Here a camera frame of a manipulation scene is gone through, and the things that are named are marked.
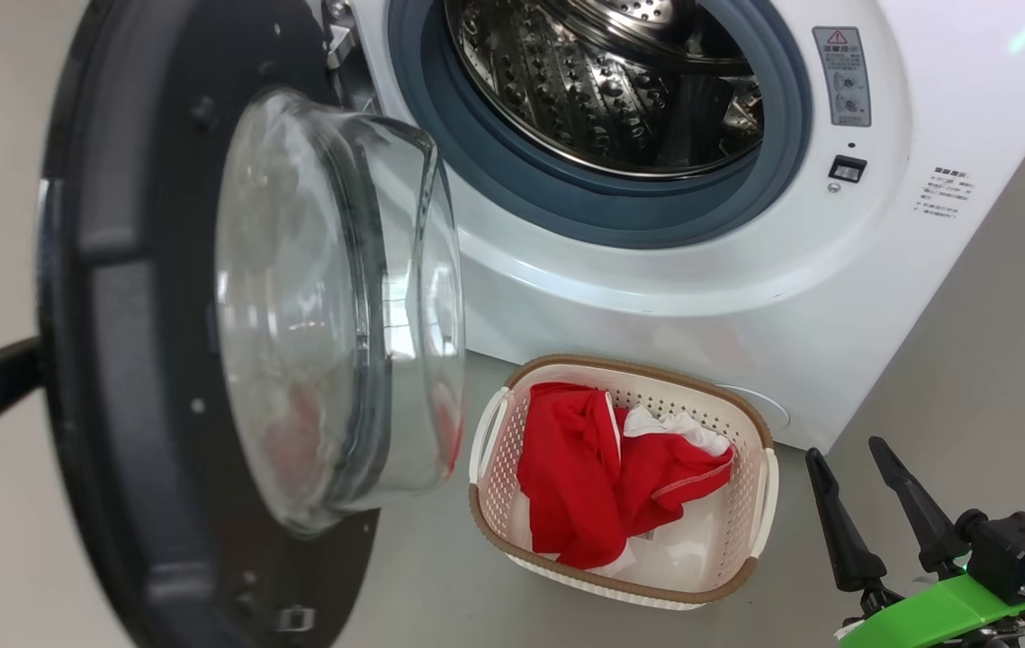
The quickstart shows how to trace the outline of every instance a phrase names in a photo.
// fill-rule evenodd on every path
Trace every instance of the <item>gray rubber seal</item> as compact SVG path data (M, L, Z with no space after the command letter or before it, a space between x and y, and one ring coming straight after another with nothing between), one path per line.
M795 39L768 0L702 3L729 30L764 94L764 141L689 180L628 180L575 166L529 143L484 103L460 67L439 0L389 3L387 38L401 92L444 160L496 205L565 237L612 247L679 247L758 216L808 150L812 90Z

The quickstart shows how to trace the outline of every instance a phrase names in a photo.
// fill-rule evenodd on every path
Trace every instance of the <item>brown basket rim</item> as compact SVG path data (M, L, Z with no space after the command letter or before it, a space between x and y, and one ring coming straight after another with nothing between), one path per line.
M716 387L711 384L711 382L700 380L698 378L693 378L691 376L685 376L684 373L669 372L667 369L656 369L653 366L645 366L643 364L634 364L634 362L624 362L618 360L609 360L609 358L604 357L588 357L588 356L573 356L573 354L554 354L554 356L538 357L535 360L527 362L517 369L512 373L511 377L508 377L504 386L509 390L516 390L516 386L530 372L535 372L536 369L541 369L543 366L548 365L577 365L577 366L590 366L594 369L610 369L616 370L616 372L627 372L634 373L639 376L645 376L649 378L656 378L663 380L665 382L671 382L674 386L688 387L692 390L701 391L708 395L713 395L713 397L723 399L723 401L729 401L732 405L735 405L743 411L743 414L748 416L751 422L755 427L755 432L760 435L761 443L764 444L764 448L772 448L775 446L772 443L772 435L768 432L768 423L764 421L764 416L761 416L758 411L755 411L754 407L750 405L749 402L741 398L738 394L730 393L723 387ZM674 590L663 590L659 586L649 586L649 585L637 585L637 583L623 581L622 579L603 577L599 574L589 573L589 571L583 571L575 569L575 567L569 565L562 565L561 563L549 561L548 558L543 556L538 556L533 554L532 551L527 551L520 549L512 544L510 541L504 540L499 534L496 534L492 530L491 526L488 525L488 520L484 519L484 514L480 510L480 487L478 484L469 484L468 487L468 500L471 508L471 519L476 522L476 526L480 529L480 533L484 534L484 537L488 538L492 544L503 551L503 553L515 556L526 563L531 563L542 570L554 571L554 573L564 575L568 578L578 579L579 581L586 582L588 585L598 585L606 588L606 590L612 590L616 592L622 592L624 594L630 594L636 596L645 596L649 599L656 600L671 600L673 603L684 603L689 604L689 606L702 606L705 603L716 602L716 600L725 599L726 596L739 590L747 581L751 575L751 571L755 569L755 558L748 557L737 573L733 574L729 581L724 585L717 586L716 590L710 590L709 592L678 592Z

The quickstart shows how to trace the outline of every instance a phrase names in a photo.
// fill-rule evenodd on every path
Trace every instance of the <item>gray sticker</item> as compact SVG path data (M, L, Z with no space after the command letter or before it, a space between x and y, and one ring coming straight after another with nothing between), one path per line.
M860 30L854 26L813 28L828 82L828 103L836 126L871 126L868 69Z

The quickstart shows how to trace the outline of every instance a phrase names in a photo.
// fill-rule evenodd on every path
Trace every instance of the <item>warning label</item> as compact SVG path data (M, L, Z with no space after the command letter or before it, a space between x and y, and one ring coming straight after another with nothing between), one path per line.
M854 26L818 26L812 33L828 83L832 123L871 126L871 92L860 30Z
M919 189L914 210L929 216L956 217L976 189L968 173L937 166Z

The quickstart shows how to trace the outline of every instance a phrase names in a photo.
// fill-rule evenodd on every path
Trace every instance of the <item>front-loading washing machine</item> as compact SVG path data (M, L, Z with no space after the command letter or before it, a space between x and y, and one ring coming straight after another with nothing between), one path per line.
M465 345L831 446L1025 155L1025 5L93 1L50 121L0 410L135 643L327 645Z

